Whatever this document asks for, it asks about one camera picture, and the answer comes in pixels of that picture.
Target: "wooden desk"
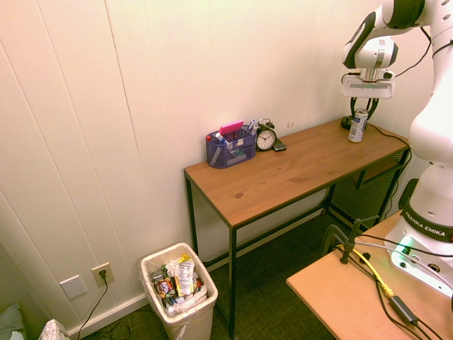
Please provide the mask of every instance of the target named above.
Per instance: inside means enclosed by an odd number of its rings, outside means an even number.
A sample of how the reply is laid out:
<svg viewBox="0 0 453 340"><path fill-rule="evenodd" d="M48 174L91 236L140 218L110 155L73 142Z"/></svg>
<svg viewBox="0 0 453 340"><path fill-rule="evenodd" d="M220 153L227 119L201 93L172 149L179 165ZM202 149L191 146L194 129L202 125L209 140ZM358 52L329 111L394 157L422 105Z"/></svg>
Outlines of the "wooden desk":
<svg viewBox="0 0 453 340"><path fill-rule="evenodd" d="M237 230L353 174L361 174L358 176L360 179L367 177L367 173L373 176L375 165L384 164L386 169L396 169L397 174L406 152L399 163L391 156L408 149L401 141L385 137L372 127L367 128L360 143L349 142L348 131L342 129L339 120L296 132L281 140L287 145L286 151L257 152L253 159L227 169L214 169L207 162L184 169L195 252L198 253L198 245L192 185L200 189L230 231L229 253L207 265L229 256L231 339L234 338L236 252L319 208L301 214L240 247L236 246Z"/></svg>
<svg viewBox="0 0 453 340"><path fill-rule="evenodd" d="M367 233L385 237L400 218L395 214ZM369 237L360 237L360 241L384 244ZM371 254L370 262L384 282L417 317L443 339L453 339L453 315L446 296L392 267L386 250L359 245L356 249ZM339 251L332 251L288 278L287 284L337 340L415 339L386 317L374 281L352 262L341 264L340 257ZM399 321L385 300L389 313Z"/></svg>

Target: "alarm clock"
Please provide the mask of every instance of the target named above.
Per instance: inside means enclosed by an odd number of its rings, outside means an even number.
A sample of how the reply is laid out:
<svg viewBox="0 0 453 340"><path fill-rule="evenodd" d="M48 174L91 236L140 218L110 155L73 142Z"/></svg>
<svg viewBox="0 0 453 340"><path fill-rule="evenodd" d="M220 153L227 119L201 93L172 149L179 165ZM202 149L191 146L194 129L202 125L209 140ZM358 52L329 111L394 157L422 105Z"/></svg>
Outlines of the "alarm clock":
<svg viewBox="0 0 453 340"><path fill-rule="evenodd" d="M260 119L258 121L258 131L256 132L256 149L259 151L267 151L272 149L275 142L277 141L277 135L272 130L275 126L272 124L269 118Z"/></svg>

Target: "blue mesh pen holder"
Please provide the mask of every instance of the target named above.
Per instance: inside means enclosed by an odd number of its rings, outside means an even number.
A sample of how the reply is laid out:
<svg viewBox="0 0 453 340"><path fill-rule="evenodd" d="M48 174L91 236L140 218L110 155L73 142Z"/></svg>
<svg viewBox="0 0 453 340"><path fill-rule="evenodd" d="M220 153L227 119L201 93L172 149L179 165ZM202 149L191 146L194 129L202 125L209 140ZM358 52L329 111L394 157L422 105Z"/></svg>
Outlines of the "blue mesh pen holder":
<svg viewBox="0 0 453 340"><path fill-rule="evenodd" d="M216 169L225 169L254 158L256 150L256 136L243 125L240 130L225 134L223 137L228 144L223 144L215 135L210 133L210 140L206 136L207 163Z"/></svg>

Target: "trash can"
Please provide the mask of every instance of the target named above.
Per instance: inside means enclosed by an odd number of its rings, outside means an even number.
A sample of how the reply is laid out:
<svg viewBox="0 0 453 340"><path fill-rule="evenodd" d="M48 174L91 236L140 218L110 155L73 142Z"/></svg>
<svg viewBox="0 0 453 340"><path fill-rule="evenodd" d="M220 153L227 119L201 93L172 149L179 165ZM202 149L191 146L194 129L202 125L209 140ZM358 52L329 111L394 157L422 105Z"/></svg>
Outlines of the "trash can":
<svg viewBox="0 0 453 340"><path fill-rule="evenodd" d="M206 300L189 310L170 316L155 293L149 274L164 264L187 254L195 263L195 272L207 288ZM159 316L170 340L209 340L212 327L212 313L218 292L205 266L186 243L178 243L167 249L149 255L140 261L140 279L153 311Z"/></svg>

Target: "baseboard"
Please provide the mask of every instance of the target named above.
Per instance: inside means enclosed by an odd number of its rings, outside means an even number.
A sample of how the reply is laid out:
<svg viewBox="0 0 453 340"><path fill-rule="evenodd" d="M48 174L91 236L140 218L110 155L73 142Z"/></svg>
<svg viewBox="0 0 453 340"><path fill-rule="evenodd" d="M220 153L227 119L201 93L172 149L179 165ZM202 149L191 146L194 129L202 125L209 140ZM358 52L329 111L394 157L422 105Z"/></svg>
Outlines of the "baseboard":
<svg viewBox="0 0 453 340"><path fill-rule="evenodd" d="M98 331L99 329L108 326L109 324L115 322L122 317L142 308L143 306L148 305L149 301L145 294L141 294L122 305L119 305L108 312L98 315L93 319L89 320L84 328L80 332L80 339L84 336L88 336L91 333ZM72 340L77 339L77 333L79 332L80 326L68 331L69 337Z"/></svg>
<svg viewBox="0 0 453 340"><path fill-rule="evenodd" d="M238 251L237 257L241 257L242 255L247 254L248 252L258 248L259 246L262 246L264 243L268 243L268 242L272 241L273 239L276 239L280 235L283 235L285 232L289 232L290 230L293 230L295 227L300 226L302 223L305 223L306 221L311 220L312 218L320 215L321 210L322 209L319 209L319 210L313 212L312 214L305 216L304 218L300 219L299 221L294 222L291 225L288 225L287 227L283 228L282 230L279 230L278 232L275 232L274 234L269 235L268 237L265 237L264 239L248 246L247 248L242 249L241 251ZM228 262L229 262L229 259L226 258L226 259L223 259L223 260L213 264L212 266L207 267L206 269L207 269L207 271L214 271L217 268L222 267L225 264L228 264Z"/></svg>

